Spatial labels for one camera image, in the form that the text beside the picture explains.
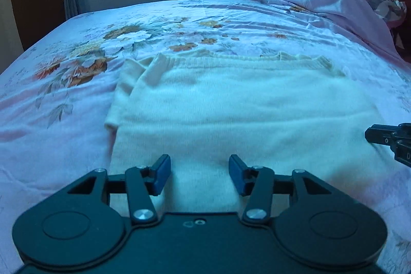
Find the cream knit sweater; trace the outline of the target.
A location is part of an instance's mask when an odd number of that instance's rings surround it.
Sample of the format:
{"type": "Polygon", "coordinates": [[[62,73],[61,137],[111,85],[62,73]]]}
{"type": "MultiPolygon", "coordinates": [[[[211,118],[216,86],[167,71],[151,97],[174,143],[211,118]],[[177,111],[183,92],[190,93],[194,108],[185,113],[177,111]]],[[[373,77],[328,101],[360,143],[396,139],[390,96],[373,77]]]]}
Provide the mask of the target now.
{"type": "Polygon", "coordinates": [[[158,211],[241,211],[228,160],[287,175],[304,169],[352,197],[395,175],[388,148],[364,137],[382,122],[367,94],[327,58],[163,54],[124,62],[105,125],[110,171],[163,154],[172,175],[158,211]]]}

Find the floral pink bed sheet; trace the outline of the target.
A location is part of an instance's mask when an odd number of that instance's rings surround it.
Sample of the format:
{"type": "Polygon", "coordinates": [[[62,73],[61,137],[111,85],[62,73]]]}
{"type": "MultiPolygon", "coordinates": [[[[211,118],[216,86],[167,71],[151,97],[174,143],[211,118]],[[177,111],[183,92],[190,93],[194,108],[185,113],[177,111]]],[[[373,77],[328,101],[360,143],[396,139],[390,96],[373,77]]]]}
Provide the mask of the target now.
{"type": "MultiPolygon", "coordinates": [[[[22,265],[11,237],[19,214],[82,173],[110,171],[116,134],[105,121],[125,61],[280,53],[327,58],[367,94],[380,123],[410,121],[408,63],[285,3],[139,4],[76,16],[35,43],[1,74],[1,272],[22,265]]],[[[400,166],[356,198],[388,224],[379,262],[387,273],[410,272],[410,169],[400,166]]]]}

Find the pink blanket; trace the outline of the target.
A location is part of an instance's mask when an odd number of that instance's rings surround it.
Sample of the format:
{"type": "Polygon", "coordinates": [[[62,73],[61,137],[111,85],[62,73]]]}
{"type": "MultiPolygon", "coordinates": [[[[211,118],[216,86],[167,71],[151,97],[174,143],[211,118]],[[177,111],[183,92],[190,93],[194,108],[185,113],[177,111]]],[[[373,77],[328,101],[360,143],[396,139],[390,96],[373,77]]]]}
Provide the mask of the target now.
{"type": "Polygon", "coordinates": [[[393,0],[252,0],[280,3],[333,22],[341,34],[354,35],[391,63],[404,63],[391,31],[405,22],[406,9],[393,0]]]}

